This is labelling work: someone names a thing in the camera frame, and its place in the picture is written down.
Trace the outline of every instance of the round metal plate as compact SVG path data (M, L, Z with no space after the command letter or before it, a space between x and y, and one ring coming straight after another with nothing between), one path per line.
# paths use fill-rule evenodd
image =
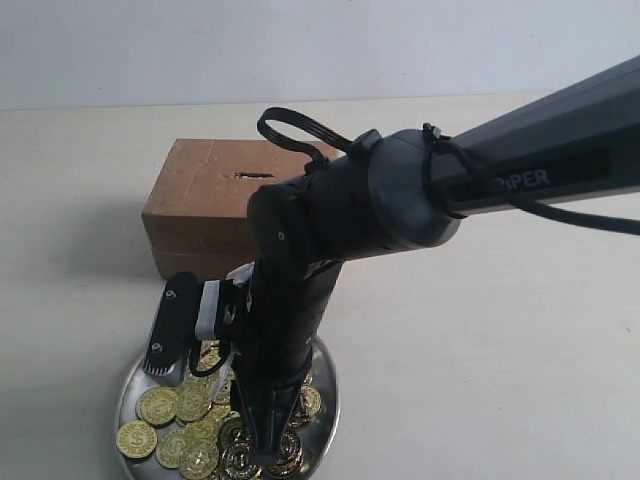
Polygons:
M304 463L300 470L289 477L291 480L304 480L315 472L316 468L326 455L338 426L340 414L340 395L338 389L338 377L335 365L329 355L326 345L319 338L313 340L313 361L311 373L312 385L318 389L322 397L322 407L314 420L298 431L304 449ZM137 362L127 375L122 393L116 408L116 417L113 425L114 452L129 480L182 480L178 470L167 470L156 460L155 453L146 460L132 461L125 458L115 447L115 435L124 423L137 420L136 402L140 395L158 384L148 377ZM179 428L173 422L170 425L157 429L158 437L162 437L170 430ZM262 478L271 478L263 471Z

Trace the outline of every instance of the table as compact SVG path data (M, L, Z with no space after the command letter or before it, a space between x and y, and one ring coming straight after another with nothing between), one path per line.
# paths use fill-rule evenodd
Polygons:
M351 137L455 134L539 96L293 107ZM265 106L0 112L2 478L122 478L114 404L163 285L140 212L175 138L257 138ZM571 206L637 217L640 197ZM316 478L638 478L638 252L512 211L346 265L320 332L342 416Z

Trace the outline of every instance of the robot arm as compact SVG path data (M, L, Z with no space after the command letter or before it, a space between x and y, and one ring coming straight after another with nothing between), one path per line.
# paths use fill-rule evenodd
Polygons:
M261 187L248 205L260 256L219 299L215 322L221 353L234 352L231 402L252 461L277 458L343 262L438 246L464 217L525 201L637 191L639 139L637 57L451 141L429 127L385 138L372 130L346 156ZM313 156L301 145L283 146Z

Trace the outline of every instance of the white wall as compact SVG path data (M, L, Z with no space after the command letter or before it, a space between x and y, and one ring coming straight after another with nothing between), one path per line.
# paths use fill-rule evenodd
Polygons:
M555 89L638 0L0 0L0 109Z

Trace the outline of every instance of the cardboard box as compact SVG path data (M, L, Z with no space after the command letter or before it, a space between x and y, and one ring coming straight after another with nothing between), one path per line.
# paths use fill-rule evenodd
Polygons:
M301 175L308 161L266 140L176 140L142 212L160 275L191 271L212 280L252 262L249 197L261 185Z

